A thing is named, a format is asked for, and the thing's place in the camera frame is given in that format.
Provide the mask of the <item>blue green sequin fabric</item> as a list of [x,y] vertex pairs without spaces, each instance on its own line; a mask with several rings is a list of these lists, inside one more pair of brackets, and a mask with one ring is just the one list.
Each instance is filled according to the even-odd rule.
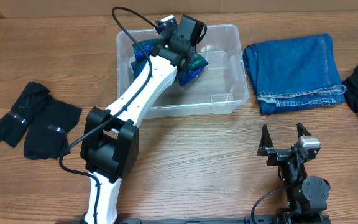
[[[149,39],[140,41],[140,46],[145,50],[145,52],[150,56],[150,50],[153,46],[158,44],[159,39]],[[143,51],[136,45],[132,44],[134,49],[135,61],[131,62],[131,68],[133,71],[133,77],[136,79],[141,71],[144,69],[147,59]],[[192,60],[189,64],[189,70],[180,72],[178,77],[178,83],[181,87],[185,86],[187,83],[196,78],[208,65],[206,59],[204,59],[200,54]]]

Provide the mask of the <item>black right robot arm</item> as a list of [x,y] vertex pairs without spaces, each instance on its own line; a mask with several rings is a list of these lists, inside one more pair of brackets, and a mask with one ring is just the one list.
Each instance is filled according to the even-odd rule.
[[[318,155],[321,143],[302,123],[298,123],[296,128],[297,142],[288,149],[276,149],[267,126],[262,126],[257,155],[266,156],[268,166],[278,167],[278,176],[283,187],[265,194],[254,203],[250,214],[251,223],[331,223],[330,217],[323,215],[328,206],[331,186],[325,179],[309,176],[305,169],[305,163]],[[274,215],[255,215],[255,209],[263,199],[281,191],[286,193],[288,207],[278,209]]]

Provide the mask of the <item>blue denim jeans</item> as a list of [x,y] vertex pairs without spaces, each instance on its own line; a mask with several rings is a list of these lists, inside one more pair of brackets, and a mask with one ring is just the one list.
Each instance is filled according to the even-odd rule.
[[329,34],[254,43],[243,59],[262,115],[345,102]]

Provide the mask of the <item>black cloth bundle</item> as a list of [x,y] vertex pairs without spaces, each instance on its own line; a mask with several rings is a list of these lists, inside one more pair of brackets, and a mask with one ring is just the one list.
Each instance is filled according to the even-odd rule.
[[11,109],[0,119],[0,142],[16,147],[29,124],[51,99],[48,88],[40,83],[29,82]]

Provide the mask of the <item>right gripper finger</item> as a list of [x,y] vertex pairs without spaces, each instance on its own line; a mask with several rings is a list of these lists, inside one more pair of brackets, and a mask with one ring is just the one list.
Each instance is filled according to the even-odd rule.
[[270,137],[270,133],[267,128],[267,125],[265,124],[262,126],[262,135],[261,135],[261,139],[260,139],[259,148],[257,150],[257,155],[258,156],[267,156],[268,150],[273,150],[273,149],[274,149],[274,145],[273,145],[272,139]]
[[310,132],[303,126],[302,123],[298,123],[296,125],[297,128],[297,133],[298,133],[298,137],[302,137],[302,136],[310,136]]

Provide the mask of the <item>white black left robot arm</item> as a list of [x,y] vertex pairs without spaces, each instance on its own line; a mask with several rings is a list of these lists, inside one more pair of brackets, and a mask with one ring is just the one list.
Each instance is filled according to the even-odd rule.
[[120,184],[137,160],[139,126],[147,111],[174,81],[184,85],[206,66],[196,51],[207,32],[205,23],[167,16],[155,30],[155,43],[134,41],[138,66],[130,87],[106,109],[94,107],[86,117],[80,156],[91,191],[81,223],[115,223]]

